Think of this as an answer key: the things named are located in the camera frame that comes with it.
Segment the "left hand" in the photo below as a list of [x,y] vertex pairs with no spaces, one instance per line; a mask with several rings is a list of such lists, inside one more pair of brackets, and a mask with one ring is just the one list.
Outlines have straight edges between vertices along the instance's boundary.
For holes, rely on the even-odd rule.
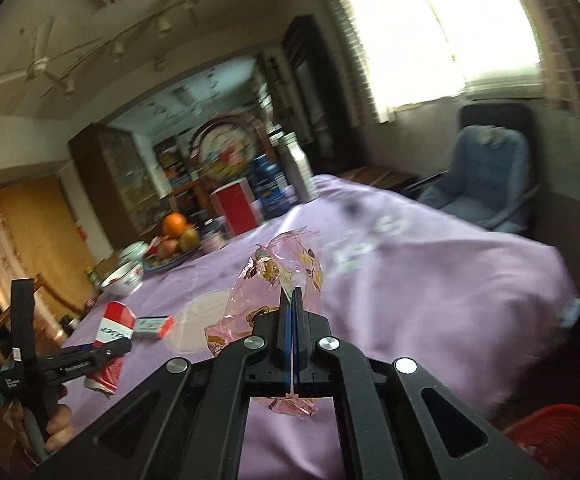
[[[25,410],[17,399],[10,404],[10,419],[20,445],[27,453],[37,458],[38,454],[32,449],[24,426]],[[49,438],[44,445],[44,449],[50,453],[63,448],[74,437],[72,410],[67,405],[60,404],[54,415],[49,419],[46,431],[49,434]]]

